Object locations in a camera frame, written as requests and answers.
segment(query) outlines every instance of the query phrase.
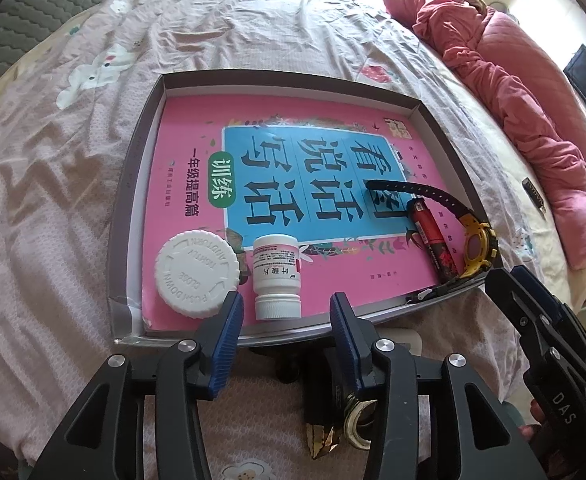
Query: pill bottle cap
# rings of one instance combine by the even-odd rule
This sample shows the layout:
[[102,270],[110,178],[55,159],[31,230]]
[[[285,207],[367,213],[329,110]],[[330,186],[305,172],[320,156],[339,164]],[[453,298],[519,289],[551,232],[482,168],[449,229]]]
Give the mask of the pill bottle cap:
[[255,316],[260,321],[299,319],[302,301],[297,294],[263,294],[255,299]]
[[219,311],[227,292],[237,290],[240,266],[230,245],[201,230],[175,235],[155,260],[157,292],[176,312],[203,318]]

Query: white pill bottle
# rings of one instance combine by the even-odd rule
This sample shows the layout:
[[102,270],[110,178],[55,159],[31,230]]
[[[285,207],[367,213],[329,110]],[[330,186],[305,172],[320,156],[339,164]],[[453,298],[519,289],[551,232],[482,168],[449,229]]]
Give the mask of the white pill bottle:
[[260,321],[299,319],[301,263],[299,244],[288,235],[266,235],[253,242],[255,316]]

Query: white wall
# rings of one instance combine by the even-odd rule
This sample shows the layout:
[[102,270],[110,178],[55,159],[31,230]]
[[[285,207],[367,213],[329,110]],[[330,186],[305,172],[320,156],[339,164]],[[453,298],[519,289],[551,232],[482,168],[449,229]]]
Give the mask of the white wall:
[[[490,4],[495,0],[485,0]],[[498,0],[510,7],[519,24],[564,68],[581,44],[586,45],[586,14],[575,0]]]

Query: watch face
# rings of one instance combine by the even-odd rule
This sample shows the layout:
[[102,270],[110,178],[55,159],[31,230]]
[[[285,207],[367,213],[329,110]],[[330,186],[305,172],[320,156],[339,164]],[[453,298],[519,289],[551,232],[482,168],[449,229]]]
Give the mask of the watch face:
[[482,254],[482,240],[480,235],[474,234],[468,237],[466,241],[466,258],[476,260]]

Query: green label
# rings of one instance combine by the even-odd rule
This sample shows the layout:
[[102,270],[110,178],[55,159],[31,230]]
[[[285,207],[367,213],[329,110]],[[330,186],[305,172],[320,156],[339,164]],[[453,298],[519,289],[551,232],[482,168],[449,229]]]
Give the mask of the green label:
[[215,152],[208,159],[208,201],[218,208],[235,202],[233,155]]

